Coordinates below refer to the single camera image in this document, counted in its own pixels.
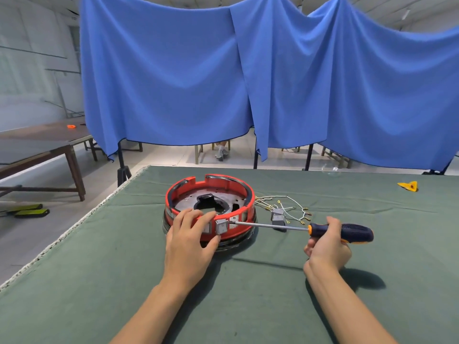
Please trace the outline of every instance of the ceiling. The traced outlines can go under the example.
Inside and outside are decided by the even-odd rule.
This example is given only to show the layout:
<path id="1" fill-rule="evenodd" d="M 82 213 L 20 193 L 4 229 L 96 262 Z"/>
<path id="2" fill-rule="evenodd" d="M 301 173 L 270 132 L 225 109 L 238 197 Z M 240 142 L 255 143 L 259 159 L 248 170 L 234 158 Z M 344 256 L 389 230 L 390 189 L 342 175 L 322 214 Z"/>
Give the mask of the ceiling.
<path id="1" fill-rule="evenodd" d="M 30 0 L 54 9 L 66 16 L 78 13 L 79 0 Z M 229 6 L 242 0 L 146 0 L 178 8 L 212 8 Z M 291 0 L 296 6 L 303 4 L 302 11 L 309 14 L 328 0 Z M 401 28 L 412 22 L 459 8 L 459 0 L 350 0 L 351 3 L 377 22 L 393 28 Z M 407 10 L 406 19 L 402 20 Z"/>

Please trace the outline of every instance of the screwdriver handle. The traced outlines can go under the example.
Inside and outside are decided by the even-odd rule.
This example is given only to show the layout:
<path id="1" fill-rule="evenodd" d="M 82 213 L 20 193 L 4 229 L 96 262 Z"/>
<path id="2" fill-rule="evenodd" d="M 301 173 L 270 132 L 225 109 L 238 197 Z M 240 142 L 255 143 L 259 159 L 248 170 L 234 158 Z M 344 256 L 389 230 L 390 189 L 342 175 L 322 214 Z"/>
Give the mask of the screwdriver handle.
<path id="1" fill-rule="evenodd" d="M 321 237 L 327 231 L 328 224 L 310 223 L 308 229 L 311 237 Z M 374 238 L 373 231 L 368 227 L 353 223 L 343 223 L 341 226 L 341 241 L 343 243 L 370 243 Z"/>

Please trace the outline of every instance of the forearm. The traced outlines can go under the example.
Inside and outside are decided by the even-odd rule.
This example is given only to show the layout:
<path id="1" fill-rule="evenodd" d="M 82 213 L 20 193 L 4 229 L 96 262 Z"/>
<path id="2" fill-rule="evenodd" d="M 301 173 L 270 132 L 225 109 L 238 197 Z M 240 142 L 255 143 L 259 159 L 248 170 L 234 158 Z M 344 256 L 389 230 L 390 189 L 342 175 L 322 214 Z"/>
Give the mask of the forearm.
<path id="1" fill-rule="evenodd" d="M 307 279 L 340 344 L 396 344 L 337 271 L 308 268 Z"/>
<path id="2" fill-rule="evenodd" d="M 161 343 L 186 295 L 184 290 L 162 281 L 110 344 Z"/>

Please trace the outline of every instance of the hand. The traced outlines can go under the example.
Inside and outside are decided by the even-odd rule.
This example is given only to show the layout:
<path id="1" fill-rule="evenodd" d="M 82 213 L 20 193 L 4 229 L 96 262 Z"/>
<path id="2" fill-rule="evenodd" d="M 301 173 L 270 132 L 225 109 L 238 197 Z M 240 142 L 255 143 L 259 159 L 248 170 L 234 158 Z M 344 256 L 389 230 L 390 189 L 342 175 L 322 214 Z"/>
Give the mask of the hand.
<path id="1" fill-rule="evenodd" d="M 303 267 L 305 274 L 315 268 L 330 267 L 338 271 L 351 259 L 351 249 L 341 242 L 340 220 L 327 217 L 327 222 L 327 232 L 321 238 L 310 238 L 304 247 L 304 253 L 309 256 Z"/>
<path id="2" fill-rule="evenodd" d="M 171 288 L 179 288 L 187 294 L 204 276 L 220 242 L 220 236 L 217 235 L 205 248 L 201 247 L 199 241 L 202 231 L 216 212 L 206 213 L 191 226 L 192 221 L 200 215 L 200 210 L 181 211 L 166 235 L 162 283 L 168 284 Z"/>

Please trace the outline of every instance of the screwdriver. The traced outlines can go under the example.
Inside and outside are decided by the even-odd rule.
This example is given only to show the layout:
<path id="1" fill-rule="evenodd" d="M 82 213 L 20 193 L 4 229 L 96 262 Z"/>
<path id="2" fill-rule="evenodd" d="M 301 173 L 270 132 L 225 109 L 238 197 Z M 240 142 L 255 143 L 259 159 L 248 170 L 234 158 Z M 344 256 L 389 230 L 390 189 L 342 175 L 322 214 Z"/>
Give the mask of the screwdriver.
<path id="1" fill-rule="evenodd" d="M 253 226 L 274 229 L 289 229 L 292 231 L 306 231 L 311 237 L 321 237 L 328 229 L 328 224 L 310 223 L 307 228 L 293 226 L 278 226 L 274 224 L 251 223 L 229 221 L 229 224 L 237 224 L 242 226 Z M 354 223 L 343 223 L 341 225 L 341 241 L 343 243 L 363 244 L 370 243 L 375 238 L 373 231 L 365 226 Z"/>

